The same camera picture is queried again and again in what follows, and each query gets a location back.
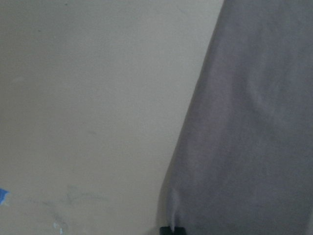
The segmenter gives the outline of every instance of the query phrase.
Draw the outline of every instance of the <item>gray fabric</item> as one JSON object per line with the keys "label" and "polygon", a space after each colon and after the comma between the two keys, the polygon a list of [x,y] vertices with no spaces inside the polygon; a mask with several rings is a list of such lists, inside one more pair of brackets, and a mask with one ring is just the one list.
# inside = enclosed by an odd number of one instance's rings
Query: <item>gray fabric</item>
{"label": "gray fabric", "polygon": [[308,235],[313,1],[226,0],[174,153],[188,235]]}

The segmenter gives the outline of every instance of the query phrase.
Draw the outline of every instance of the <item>painted surface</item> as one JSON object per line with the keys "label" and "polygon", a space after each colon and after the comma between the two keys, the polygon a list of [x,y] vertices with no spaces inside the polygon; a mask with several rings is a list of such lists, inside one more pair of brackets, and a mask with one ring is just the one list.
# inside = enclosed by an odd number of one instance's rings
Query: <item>painted surface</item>
{"label": "painted surface", "polygon": [[1,235],[157,235],[221,4],[0,1]]}

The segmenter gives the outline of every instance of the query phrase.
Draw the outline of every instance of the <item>gray cloth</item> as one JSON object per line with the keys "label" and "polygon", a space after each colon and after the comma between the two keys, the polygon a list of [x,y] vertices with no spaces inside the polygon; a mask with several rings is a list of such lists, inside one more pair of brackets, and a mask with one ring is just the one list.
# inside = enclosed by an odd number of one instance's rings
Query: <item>gray cloth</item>
{"label": "gray cloth", "polygon": [[311,235],[313,1],[226,0],[174,153],[188,235]]}

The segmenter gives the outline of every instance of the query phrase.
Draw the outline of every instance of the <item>blue tape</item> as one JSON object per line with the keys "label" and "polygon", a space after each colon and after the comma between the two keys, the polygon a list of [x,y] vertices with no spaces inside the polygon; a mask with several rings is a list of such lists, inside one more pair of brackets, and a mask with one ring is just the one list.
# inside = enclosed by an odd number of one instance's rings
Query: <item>blue tape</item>
{"label": "blue tape", "polygon": [[10,192],[0,188],[0,205],[2,205],[2,203],[5,201],[5,196],[8,193]]}

